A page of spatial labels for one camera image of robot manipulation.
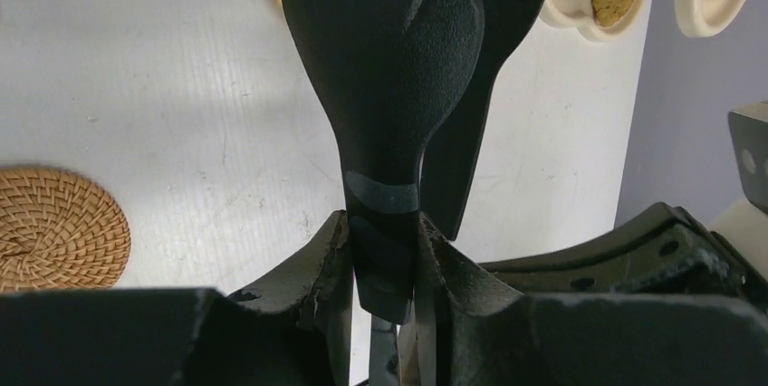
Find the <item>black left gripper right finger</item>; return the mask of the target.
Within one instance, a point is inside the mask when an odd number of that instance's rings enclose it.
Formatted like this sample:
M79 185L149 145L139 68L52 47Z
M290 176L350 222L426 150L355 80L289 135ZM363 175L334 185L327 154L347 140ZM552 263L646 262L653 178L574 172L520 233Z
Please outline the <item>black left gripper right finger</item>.
M423 220L423 385L764 385L767 317L735 297L523 294Z

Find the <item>metal tongs with black tips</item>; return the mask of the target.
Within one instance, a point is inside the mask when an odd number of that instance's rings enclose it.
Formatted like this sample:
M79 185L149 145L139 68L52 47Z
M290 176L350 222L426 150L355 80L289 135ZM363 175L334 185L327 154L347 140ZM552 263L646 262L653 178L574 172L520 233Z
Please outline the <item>metal tongs with black tips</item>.
M371 384L395 383L394 329L418 325L425 385L454 342L424 225L460 228L494 82L544 0L283 0L339 154Z

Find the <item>light woven round coaster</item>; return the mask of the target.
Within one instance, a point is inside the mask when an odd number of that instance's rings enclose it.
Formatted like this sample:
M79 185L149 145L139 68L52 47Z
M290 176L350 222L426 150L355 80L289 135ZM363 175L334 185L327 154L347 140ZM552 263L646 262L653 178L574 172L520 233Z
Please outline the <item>light woven round coaster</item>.
M111 288L129 261L128 219L97 183L62 169L1 169L1 290Z

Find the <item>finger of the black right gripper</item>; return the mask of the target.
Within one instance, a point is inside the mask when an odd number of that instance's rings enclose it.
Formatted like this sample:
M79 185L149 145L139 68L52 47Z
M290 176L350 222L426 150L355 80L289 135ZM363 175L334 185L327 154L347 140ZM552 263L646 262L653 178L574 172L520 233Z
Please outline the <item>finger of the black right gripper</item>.
M525 293L767 297L766 279L723 236L662 202L577 246L482 267Z

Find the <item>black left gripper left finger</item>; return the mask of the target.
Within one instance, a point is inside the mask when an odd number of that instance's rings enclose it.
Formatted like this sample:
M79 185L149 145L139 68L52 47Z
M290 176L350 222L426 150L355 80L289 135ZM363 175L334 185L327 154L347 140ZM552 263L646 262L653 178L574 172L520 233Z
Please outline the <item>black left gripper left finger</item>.
M346 385L348 223L230 294L214 288L61 290L1 299L4 385Z

